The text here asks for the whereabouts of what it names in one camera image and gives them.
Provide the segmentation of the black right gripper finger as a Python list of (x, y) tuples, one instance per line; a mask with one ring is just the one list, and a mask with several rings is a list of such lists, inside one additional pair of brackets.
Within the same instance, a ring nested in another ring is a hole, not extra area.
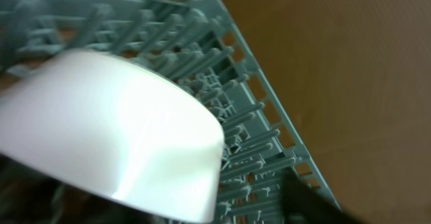
[(281, 214), (288, 224), (364, 224), (309, 188), (291, 170), (281, 175)]

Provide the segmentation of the pink bowl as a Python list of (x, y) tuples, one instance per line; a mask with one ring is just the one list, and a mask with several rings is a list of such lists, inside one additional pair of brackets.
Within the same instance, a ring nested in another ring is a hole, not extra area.
[(1, 152), (127, 207), (215, 216), (224, 133), (197, 99), (118, 56), (68, 50), (1, 98)]

